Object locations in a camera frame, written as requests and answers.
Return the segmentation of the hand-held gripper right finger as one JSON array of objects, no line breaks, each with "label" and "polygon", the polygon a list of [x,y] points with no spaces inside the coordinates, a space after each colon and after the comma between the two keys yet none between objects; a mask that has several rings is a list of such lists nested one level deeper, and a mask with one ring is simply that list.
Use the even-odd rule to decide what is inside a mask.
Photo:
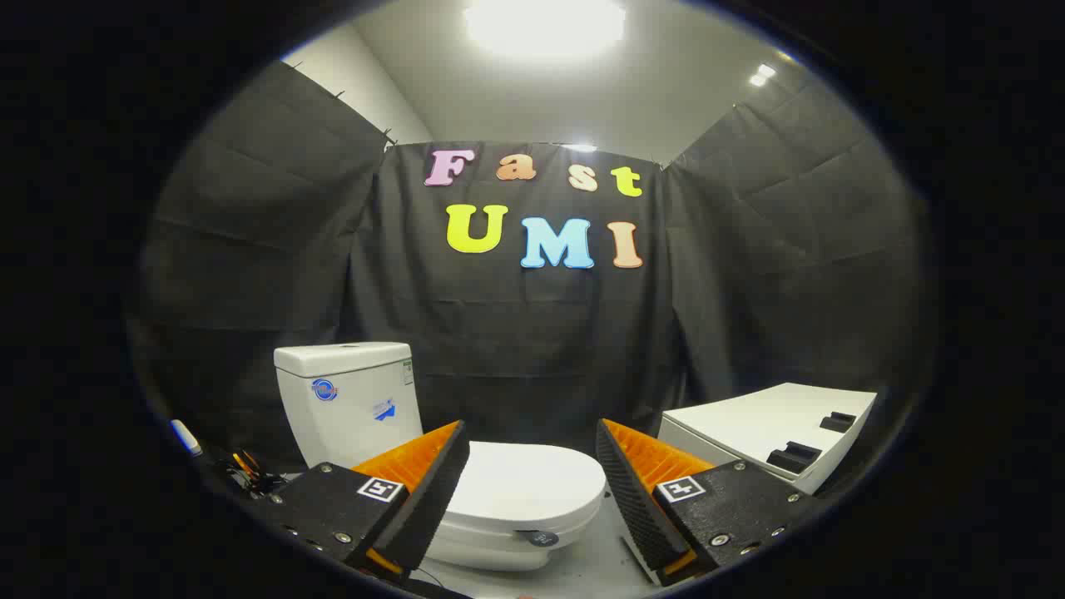
[{"label": "hand-held gripper right finger", "polygon": [[819,508],[750,460],[714,465],[609,418],[597,422],[596,456],[629,546],[659,587],[749,560]]}]

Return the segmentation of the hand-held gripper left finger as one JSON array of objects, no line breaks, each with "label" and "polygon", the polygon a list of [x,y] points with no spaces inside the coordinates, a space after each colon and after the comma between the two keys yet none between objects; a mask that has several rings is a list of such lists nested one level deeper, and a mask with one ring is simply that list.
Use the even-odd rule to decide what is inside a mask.
[{"label": "hand-held gripper left finger", "polygon": [[264,520],[357,572],[408,579],[433,541],[469,458],[463,420],[353,468],[322,462],[264,500]]}]

